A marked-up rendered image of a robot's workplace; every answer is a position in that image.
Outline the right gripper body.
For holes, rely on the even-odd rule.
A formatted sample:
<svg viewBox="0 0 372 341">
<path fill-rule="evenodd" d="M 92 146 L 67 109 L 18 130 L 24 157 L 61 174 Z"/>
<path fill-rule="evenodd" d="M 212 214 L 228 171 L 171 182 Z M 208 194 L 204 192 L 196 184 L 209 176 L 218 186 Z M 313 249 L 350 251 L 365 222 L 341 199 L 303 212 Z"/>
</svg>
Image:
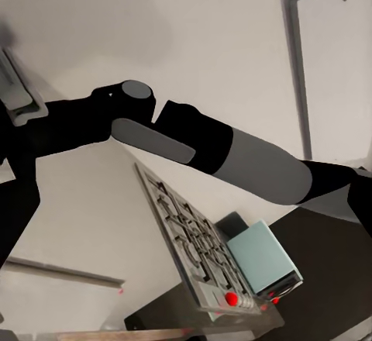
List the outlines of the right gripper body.
<svg viewBox="0 0 372 341">
<path fill-rule="evenodd" d="M 46 103 L 47 117 L 27 120 L 26 125 L 13 126 L 0 101 L 0 124 L 6 135 L 6 159 L 15 179 L 33 175 L 36 178 L 36 159 L 76 149 L 81 145 L 80 119 L 69 101 Z"/>
</svg>

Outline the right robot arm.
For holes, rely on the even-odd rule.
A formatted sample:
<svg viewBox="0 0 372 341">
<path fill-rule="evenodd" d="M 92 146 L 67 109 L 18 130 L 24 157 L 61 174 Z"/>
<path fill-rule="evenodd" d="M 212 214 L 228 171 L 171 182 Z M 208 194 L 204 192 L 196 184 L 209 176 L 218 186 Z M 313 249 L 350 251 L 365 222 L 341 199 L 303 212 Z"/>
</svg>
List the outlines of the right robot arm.
<svg viewBox="0 0 372 341">
<path fill-rule="evenodd" d="M 15 179 L 36 178 L 39 157 L 112 136 L 274 204 L 360 224 L 347 195 L 354 175 L 372 178 L 372 171 L 298 160 L 274 143 L 172 101 L 152 123 L 156 99 L 141 81 L 98 88 L 87 98 L 44 103 L 15 55 L 0 44 L 0 165 L 8 159 Z"/>
</svg>

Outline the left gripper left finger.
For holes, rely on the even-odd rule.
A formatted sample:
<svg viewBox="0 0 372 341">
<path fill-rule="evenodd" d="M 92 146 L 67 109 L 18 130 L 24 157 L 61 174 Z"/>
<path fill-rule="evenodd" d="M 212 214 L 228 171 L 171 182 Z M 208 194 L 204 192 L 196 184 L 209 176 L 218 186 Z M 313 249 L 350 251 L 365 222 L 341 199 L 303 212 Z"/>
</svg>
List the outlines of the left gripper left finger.
<svg viewBox="0 0 372 341">
<path fill-rule="evenodd" d="M 0 184 L 0 268 L 40 206 L 33 175 Z"/>
</svg>

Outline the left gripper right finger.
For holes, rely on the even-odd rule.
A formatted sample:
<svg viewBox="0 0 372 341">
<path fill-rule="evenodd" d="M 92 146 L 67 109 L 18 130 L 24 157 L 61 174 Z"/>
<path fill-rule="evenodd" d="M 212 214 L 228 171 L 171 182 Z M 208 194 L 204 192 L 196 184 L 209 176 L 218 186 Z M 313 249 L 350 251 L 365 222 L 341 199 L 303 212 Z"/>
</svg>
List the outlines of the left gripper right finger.
<svg viewBox="0 0 372 341">
<path fill-rule="evenodd" d="M 347 203 L 372 237 L 372 178 L 356 174 L 350 183 Z"/>
</svg>

